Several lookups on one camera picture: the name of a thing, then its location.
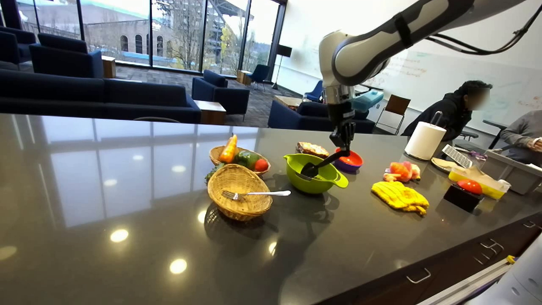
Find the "white grid tray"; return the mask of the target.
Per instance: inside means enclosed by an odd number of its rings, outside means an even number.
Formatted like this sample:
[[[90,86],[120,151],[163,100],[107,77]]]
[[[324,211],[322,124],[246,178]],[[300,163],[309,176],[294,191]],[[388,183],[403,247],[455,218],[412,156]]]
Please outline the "white grid tray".
[[[471,168],[473,165],[472,160],[467,158],[467,156],[463,155],[455,147],[450,146],[449,144],[443,147],[442,153],[448,156],[451,160],[453,160],[453,162],[455,162],[456,164],[458,164],[459,166],[463,168],[468,169],[468,168]]]

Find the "red button on black box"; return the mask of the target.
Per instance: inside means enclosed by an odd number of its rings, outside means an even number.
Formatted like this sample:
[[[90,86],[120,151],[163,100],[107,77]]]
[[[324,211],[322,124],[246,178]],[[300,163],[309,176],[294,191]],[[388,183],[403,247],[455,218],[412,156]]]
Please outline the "red button on black box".
[[[455,182],[444,195],[446,201],[469,213],[474,212],[483,197],[480,183],[468,178]]]

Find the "wooden coffee table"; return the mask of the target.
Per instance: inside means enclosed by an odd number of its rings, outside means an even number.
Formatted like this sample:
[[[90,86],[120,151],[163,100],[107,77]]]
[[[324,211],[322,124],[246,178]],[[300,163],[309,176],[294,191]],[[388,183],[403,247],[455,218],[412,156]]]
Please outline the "wooden coffee table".
[[[287,97],[284,95],[275,95],[274,100],[294,111],[296,111],[300,104],[303,102],[301,98]]]

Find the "grey bin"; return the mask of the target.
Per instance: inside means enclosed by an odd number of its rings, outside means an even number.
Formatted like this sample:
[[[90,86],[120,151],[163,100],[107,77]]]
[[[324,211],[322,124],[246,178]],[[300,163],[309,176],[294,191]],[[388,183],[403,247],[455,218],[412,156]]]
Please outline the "grey bin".
[[[542,184],[542,169],[510,159],[500,152],[487,150],[486,161],[481,171],[496,181],[504,180],[510,184],[511,191],[526,195]]]

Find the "green toy leafy vegetable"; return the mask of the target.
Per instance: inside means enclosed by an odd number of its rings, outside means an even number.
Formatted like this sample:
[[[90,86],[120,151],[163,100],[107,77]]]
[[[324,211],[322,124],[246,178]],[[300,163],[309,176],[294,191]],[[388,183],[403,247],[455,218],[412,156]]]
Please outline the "green toy leafy vegetable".
[[[211,179],[211,177],[213,177],[213,175],[217,172],[217,170],[219,170],[220,168],[224,166],[225,166],[224,163],[215,165],[214,168],[205,176],[205,185],[208,184],[209,180]]]

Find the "toy bread slice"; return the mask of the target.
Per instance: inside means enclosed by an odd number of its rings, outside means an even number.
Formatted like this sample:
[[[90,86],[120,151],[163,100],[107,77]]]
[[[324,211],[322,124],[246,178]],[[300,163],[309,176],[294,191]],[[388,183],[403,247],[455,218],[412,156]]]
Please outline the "toy bread slice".
[[[306,141],[299,141],[296,145],[296,151],[300,154],[313,155],[321,159],[326,159],[330,155],[324,147]]]

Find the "wicker basket with vegetables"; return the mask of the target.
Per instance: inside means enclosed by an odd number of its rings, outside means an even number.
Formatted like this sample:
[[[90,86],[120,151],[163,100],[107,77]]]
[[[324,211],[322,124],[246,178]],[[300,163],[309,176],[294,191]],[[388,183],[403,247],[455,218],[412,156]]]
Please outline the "wicker basket with vegetables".
[[[209,152],[209,157],[210,157],[211,162],[213,162],[213,164],[215,164],[215,165],[220,164],[220,162],[218,160],[218,157],[219,157],[219,154],[221,154],[223,148],[224,148],[224,145],[223,146],[218,146],[218,147],[213,147],[213,149],[211,149],[211,151]],[[244,149],[243,147],[237,147],[237,153],[240,150],[248,150],[248,149]],[[269,170],[271,169],[271,163],[269,162],[269,160],[267,158],[265,158],[265,156],[255,152],[255,151],[252,151],[252,152],[258,154],[260,156],[260,158],[266,159],[267,162],[269,163],[269,168],[268,168],[267,171],[265,171],[265,172],[254,172],[254,171],[252,171],[252,172],[255,173],[256,175],[259,175],[259,176],[262,176],[263,174],[269,172]]]

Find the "silver fork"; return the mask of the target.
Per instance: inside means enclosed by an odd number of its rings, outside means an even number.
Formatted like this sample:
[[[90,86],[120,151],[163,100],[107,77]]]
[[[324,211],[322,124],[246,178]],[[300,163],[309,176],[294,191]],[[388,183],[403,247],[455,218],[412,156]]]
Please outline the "silver fork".
[[[290,190],[286,191],[273,191],[273,192],[250,192],[250,193],[234,193],[230,191],[223,191],[222,196],[234,201],[240,201],[242,198],[246,196],[252,196],[252,195],[263,195],[263,196],[289,196],[292,192]]]

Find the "yellow cloth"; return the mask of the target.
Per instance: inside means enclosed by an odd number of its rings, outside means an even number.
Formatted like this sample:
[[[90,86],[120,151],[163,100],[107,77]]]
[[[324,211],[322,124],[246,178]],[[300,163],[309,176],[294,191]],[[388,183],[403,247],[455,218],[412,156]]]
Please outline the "yellow cloth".
[[[429,208],[428,200],[398,181],[381,181],[372,185],[371,191],[381,201],[393,210],[417,213],[419,216],[426,216]]]

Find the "empty wicker basket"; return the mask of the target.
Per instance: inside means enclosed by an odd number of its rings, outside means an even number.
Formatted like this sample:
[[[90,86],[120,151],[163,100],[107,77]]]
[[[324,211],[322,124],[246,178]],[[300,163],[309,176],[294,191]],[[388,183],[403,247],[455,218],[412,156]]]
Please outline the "empty wicker basket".
[[[228,164],[220,167],[207,183],[207,193],[226,217],[246,222],[265,214],[272,205],[265,182],[246,167]]]

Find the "bright blue chair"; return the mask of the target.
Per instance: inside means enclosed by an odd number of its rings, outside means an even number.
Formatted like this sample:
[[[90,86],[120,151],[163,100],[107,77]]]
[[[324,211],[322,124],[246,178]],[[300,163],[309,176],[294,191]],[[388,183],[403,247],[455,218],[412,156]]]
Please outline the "bright blue chair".
[[[323,81],[317,82],[317,85],[310,92],[305,92],[302,102],[323,103]]]

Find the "tan plate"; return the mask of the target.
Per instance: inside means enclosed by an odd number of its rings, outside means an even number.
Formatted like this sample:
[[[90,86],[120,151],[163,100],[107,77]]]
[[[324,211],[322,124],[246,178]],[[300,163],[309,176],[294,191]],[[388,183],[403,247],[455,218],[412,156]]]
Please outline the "tan plate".
[[[440,158],[431,158],[431,164],[437,168],[439,171],[449,174],[454,169],[461,169],[456,162],[448,161]]]

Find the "black spoon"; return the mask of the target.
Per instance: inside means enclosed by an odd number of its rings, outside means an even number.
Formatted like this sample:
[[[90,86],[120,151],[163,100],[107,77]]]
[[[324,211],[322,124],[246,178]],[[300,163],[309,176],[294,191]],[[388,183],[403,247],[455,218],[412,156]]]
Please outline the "black spoon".
[[[323,168],[324,166],[332,164],[336,160],[339,160],[340,158],[344,158],[348,155],[350,155],[349,149],[345,149],[345,150],[339,149],[339,151],[329,155],[319,164],[312,164],[312,163],[305,164],[300,172],[300,175],[304,176],[305,179],[311,180],[319,174],[320,168]]]

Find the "window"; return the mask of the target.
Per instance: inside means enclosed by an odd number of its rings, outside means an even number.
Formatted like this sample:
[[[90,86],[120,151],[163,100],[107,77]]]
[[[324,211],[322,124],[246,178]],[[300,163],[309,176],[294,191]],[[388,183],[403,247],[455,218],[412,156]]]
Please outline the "window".
[[[273,64],[281,0],[15,0],[22,28],[121,62],[233,76]]]

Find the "long navy sofa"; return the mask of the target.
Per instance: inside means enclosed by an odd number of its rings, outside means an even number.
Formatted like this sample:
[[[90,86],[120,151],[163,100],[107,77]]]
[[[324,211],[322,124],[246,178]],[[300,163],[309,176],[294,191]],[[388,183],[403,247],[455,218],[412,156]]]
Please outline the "long navy sofa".
[[[198,124],[202,112],[179,85],[76,78],[0,69],[0,113]]]

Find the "whiteboard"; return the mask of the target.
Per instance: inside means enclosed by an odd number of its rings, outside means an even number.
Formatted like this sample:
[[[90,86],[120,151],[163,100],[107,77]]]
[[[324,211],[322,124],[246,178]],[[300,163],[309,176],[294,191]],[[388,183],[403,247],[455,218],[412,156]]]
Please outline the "whiteboard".
[[[385,96],[410,99],[409,108],[424,111],[454,92],[465,81],[490,83],[488,100],[475,111],[467,126],[496,134],[486,120],[511,124],[534,110],[542,110],[542,68],[527,68],[407,50],[391,58],[387,67],[365,85],[382,89]]]

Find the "red and purple bowl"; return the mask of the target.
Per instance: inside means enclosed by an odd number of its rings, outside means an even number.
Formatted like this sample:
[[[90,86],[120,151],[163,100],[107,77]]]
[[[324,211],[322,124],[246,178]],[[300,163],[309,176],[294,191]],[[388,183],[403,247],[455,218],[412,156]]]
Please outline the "red and purple bowl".
[[[338,158],[334,162],[335,168],[341,172],[356,174],[363,165],[363,159],[356,152],[350,150],[349,154]]]

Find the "office chair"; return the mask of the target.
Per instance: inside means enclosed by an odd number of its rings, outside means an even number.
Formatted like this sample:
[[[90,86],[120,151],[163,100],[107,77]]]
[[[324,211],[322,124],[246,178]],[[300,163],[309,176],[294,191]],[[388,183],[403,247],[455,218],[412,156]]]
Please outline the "office chair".
[[[482,147],[482,146],[477,145],[476,143],[471,142],[470,141],[471,139],[477,139],[479,135],[478,133],[473,133],[469,130],[462,131],[462,133],[459,135],[460,137],[462,137],[462,139],[455,142],[455,147],[459,147],[466,151],[476,151],[478,153],[483,153],[487,150],[494,149],[495,146],[500,141],[500,136],[501,136],[502,131],[505,130],[509,126],[506,124],[497,123],[491,120],[482,120],[482,122],[484,124],[488,124],[492,127],[496,127],[499,129],[498,133],[494,136],[493,141],[488,145],[488,147]]]

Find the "wooden chair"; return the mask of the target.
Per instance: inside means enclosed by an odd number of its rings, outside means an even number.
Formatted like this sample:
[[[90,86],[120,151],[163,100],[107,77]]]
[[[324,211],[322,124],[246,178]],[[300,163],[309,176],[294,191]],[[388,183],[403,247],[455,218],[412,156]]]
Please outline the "wooden chair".
[[[408,98],[399,97],[399,96],[394,95],[394,94],[390,95],[389,99],[387,100],[386,106],[383,108],[383,110],[381,111],[381,114],[379,115],[379,117],[377,119],[376,125],[381,124],[381,125],[383,125],[383,126],[385,126],[387,128],[394,129],[395,130],[394,135],[398,135],[398,133],[400,131],[400,128],[401,128],[401,125],[404,122],[405,112],[406,112],[410,102],[411,102],[411,100],[408,99]],[[389,124],[379,122],[381,120],[382,115],[385,112],[389,112],[391,114],[401,116],[401,119],[400,119],[397,127],[393,127],[393,126],[391,126]]]

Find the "green mixing bowl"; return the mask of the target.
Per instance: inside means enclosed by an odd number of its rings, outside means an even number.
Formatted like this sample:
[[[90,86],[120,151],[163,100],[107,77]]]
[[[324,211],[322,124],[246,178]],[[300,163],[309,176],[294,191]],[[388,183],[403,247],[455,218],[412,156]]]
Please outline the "green mixing bowl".
[[[322,158],[310,154],[286,154],[286,173],[295,189],[308,194],[322,194],[333,186],[345,189],[349,181],[335,166],[327,164],[319,169],[314,178],[304,178],[301,170],[306,164],[319,164]]]

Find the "person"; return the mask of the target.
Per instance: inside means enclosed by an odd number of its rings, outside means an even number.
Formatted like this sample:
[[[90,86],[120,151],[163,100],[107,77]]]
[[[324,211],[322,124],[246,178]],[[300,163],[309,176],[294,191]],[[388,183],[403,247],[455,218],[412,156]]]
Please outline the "person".
[[[508,144],[504,155],[523,164],[542,168],[542,110],[522,115],[501,133]]]
[[[492,84],[480,80],[464,82],[454,92],[447,93],[443,98],[421,112],[401,133],[402,136],[412,136],[418,123],[430,123],[434,114],[442,112],[437,124],[446,130],[442,141],[452,141],[463,131],[463,128],[471,121],[472,113],[489,97]]]

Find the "orange and pink plush toy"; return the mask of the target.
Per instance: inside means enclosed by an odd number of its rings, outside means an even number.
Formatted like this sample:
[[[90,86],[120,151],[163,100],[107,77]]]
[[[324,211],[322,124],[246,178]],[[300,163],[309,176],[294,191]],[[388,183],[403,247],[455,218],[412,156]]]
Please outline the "orange and pink plush toy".
[[[421,180],[421,171],[418,165],[411,162],[391,162],[389,168],[385,170],[383,180],[387,182],[403,182],[410,181],[419,182]]]

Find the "dark blue chair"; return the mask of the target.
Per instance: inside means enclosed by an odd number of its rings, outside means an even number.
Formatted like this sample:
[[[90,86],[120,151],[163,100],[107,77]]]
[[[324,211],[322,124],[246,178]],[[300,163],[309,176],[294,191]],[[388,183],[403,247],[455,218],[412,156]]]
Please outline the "dark blue chair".
[[[247,77],[250,79],[250,82],[256,84],[255,89],[259,89],[259,85],[261,84],[265,91],[265,81],[269,76],[270,70],[270,66],[258,64],[253,72],[248,73]]]

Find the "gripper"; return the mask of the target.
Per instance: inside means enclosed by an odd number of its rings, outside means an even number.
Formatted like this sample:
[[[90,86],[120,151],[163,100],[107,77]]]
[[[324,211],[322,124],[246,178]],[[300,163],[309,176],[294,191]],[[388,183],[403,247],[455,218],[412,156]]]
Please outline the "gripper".
[[[355,111],[350,101],[328,103],[328,114],[333,131],[330,135],[332,143],[341,151],[350,153],[351,142],[354,140],[356,124]]]

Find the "green toy pepper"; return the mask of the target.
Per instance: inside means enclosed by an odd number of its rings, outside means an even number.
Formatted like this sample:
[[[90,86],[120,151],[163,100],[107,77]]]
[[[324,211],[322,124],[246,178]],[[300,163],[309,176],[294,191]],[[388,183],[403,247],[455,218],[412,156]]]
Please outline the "green toy pepper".
[[[259,159],[260,156],[252,151],[240,150],[235,156],[235,163],[254,171]]]

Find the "teal ottoman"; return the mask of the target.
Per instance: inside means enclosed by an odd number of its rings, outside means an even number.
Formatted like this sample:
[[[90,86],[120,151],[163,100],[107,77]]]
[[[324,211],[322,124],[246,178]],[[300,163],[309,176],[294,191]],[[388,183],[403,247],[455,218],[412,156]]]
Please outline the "teal ottoman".
[[[352,109],[366,113],[370,108],[378,104],[384,97],[382,91],[371,89],[368,92],[356,95],[354,99],[351,100]]]

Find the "yellow container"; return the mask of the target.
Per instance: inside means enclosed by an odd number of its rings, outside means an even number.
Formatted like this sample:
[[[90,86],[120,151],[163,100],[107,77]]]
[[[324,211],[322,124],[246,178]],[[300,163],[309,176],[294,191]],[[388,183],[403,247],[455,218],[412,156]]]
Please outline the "yellow container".
[[[509,182],[505,180],[494,180],[474,165],[470,168],[451,168],[448,178],[453,182],[464,179],[478,182],[482,187],[482,193],[495,200],[500,200],[511,187]]]

